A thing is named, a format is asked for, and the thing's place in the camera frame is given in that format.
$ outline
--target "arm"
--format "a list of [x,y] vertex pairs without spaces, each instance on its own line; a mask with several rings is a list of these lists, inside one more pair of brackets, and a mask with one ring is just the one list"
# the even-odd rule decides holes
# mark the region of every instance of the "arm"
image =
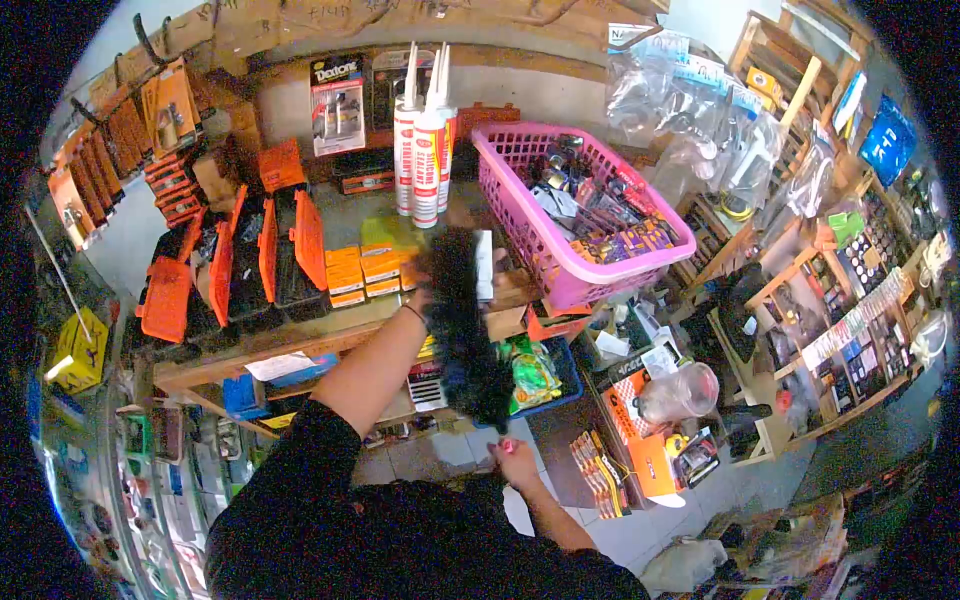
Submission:
[[553,540],[566,551],[596,550],[587,530],[573,520],[543,484],[537,473],[533,449],[526,442],[514,440],[513,453],[508,454],[499,445],[492,446],[491,453],[504,477],[527,503],[537,535]]
[[314,390],[313,399],[348,422],[363,440],[406,380],[426,340],[422,290],[407,303],[417,311],[400,308],[363,346],[351,352],[327,373]]

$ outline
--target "hand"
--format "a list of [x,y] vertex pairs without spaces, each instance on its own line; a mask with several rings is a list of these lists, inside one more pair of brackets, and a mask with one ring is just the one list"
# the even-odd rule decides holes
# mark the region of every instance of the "hand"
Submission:
[[514,445],[513,452],[507,452],[501,444],[487,444],[490,454],[500,465],[500,472],[510,482],[510,485],[519,492],[528,492],[543,481],[537,473],[537,461],[534,459],[534,450],[521,440],[510,440]]

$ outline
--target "green package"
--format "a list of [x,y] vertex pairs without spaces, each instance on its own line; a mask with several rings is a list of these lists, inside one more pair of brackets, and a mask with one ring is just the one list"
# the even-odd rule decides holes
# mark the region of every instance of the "green package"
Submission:
[[510,360],[514,372],[511,415],[560,397],[563,382],[543,344],[521,335],[503,342],[497,350],[501,359]]

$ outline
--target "dextone package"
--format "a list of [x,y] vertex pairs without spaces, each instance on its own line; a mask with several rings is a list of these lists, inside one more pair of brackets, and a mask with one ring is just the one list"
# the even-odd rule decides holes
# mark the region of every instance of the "dextone package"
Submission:
[[367,145],[363,83],[361,54],[332,56],[310,63],[314,156]]

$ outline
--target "bracelet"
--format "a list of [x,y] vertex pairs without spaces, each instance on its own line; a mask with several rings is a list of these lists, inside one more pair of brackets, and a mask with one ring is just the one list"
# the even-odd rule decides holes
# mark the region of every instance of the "bracelet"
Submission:
[[427,326],[426,326],[426,319],[423,317],[422,314],[420,314],[420,312],[417,311],[416,308],[414,308],[414,307],[411,306],[410,304],[402,304],[402,305],[400,306],[400,308],[409,308],[409,309],[410,309],[410,312],[412,312],[413,314],[417,315],[417,318],[420,319],[420,322],[421,322],[421,323],[423,323],[423,328],[424,328],[424,329],[427,328]]

